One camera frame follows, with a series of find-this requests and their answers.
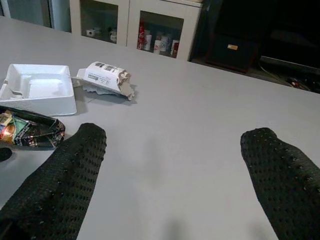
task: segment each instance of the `white cabinet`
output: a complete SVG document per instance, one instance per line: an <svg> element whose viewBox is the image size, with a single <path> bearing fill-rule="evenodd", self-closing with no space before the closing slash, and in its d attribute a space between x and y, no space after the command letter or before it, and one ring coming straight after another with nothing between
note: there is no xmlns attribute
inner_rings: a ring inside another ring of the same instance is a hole
<svg viewBox="0 0 320 240"><path fill-rule="evenodd" d="M120 45L127 45L130 0L70 0L71 31Z"/></svg>
<svg viewBox="0 0 320 240"><path fill-rule="evenodd" d="M202 4L187 0L130 0L127 46L137 48L140 22L152 35L151 50L157 33L179 41L177 59L189 60ZM160 54L171 56L168 51Z"/></svg>
<svg viewBox="0 0 320 240"><path fill-rule="evenodd" d="M70 0L71 30L73 34L90 36L137 48L140 22L148 30L153 52L155 40L168 36L166 51L160 54L189 60L202 4L187 0ZM96 29L90 35L87 30ZM172 55L172 40L179 41L176 55Z"/></svg>

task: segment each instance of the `barcode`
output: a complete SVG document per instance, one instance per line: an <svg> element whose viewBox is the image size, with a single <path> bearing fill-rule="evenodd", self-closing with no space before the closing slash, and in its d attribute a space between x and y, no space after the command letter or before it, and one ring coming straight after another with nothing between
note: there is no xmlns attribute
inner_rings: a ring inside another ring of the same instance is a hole
<svg viewBox="0 0 320 240"><path fill-rule="evenodd" d="M106 66L104 69L107 70L107 71L111 71L112 69L114 69L115 67L114 66Z"/></svg>
<svg viewBox="0 0 320 240"><path fill-rule="evenodd" d="M96 64L95 64L97 67L102 67L103 65L105 65L105 64L103 64L103 63L101 63L101 62L97 62Z"/></svg>

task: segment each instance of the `bottle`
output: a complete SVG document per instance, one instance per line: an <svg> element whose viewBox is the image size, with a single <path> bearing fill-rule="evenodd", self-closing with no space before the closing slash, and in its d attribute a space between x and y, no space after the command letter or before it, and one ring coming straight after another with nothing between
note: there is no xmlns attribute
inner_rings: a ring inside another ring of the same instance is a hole
<svg viewBox="0 0 320 240"><path fill-rule="evenodd" d="M142 50L144 48L144 42L145 42L145 23L144 21L140 21L139 26L139 35L138 35L138 47L137 49Z"/></svg>

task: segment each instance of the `gray table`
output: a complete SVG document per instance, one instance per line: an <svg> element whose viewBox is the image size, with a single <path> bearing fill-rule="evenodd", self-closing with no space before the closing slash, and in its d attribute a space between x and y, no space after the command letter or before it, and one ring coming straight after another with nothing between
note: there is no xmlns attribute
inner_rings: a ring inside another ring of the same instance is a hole
<svg viewBox="0 0 320 240"><path fill-rule="evenodd" d="M79 240L276 240L240 152L270 127L320 165L320 95L0 17L0 73L10 63L101 61L127 69L132 102L75 91L66 133L95 123L108 146ZM0 208L51 151L0 163Z"/></svg>

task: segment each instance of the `white styrofoam tray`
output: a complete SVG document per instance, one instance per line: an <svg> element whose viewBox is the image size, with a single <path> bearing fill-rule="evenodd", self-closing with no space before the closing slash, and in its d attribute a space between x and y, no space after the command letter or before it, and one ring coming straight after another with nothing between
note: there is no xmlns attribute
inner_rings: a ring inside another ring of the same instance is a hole
<svg viewBox="0 0 320 240"><path fill-rule="evenodd" d="M69 67L10 64L0 89L0 105L47 116L75 114Z"/></svg>

